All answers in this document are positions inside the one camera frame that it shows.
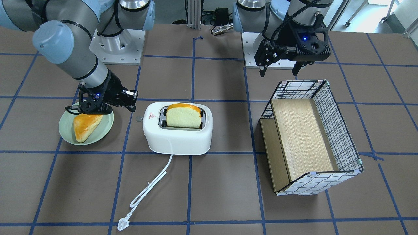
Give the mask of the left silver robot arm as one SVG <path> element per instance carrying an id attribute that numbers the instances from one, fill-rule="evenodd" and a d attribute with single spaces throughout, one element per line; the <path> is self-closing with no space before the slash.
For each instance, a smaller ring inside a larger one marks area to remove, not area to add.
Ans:
<path id="1" fill-rule="evenodd" d="M 332 0 L 238 0 L 234 3 L 234 30 L 260 33 L 255 64 L 264 76 L 279 60 L 294 62 L 293 76 L 300 69 L 331 55 L 328 29 L 324 24 Z"/>

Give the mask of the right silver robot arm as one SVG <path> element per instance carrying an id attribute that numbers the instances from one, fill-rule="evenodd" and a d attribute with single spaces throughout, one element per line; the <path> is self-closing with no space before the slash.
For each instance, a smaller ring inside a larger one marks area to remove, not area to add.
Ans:
<path id="1" fill-rule="evenodd" d="M 79 82 L 74 115 L 107 115 L 112 107 L 136 110 L 137 90 L 122 86 L 90 50 L 93 34 L 115 39 L 127 30 L 149 31 L 155 22 L 152 0 L 2 0 L 1 26 L 33 32 L 33 46 Z"/>

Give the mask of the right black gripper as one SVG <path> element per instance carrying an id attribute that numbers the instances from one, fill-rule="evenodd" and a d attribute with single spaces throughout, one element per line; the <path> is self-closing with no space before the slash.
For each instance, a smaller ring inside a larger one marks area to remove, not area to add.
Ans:
<path id="1" fill-rule="evenodd" d="M 108 70 L 105 81 L 97 87 L 87 88 L 85 82 L 80 82 L 78 88 L 80 114 L 107 115 L 113 112 L 113 107 L 123 107 L 134 113 L 136 111 L 137 90 L 128 90 L 121 81 Z"/>

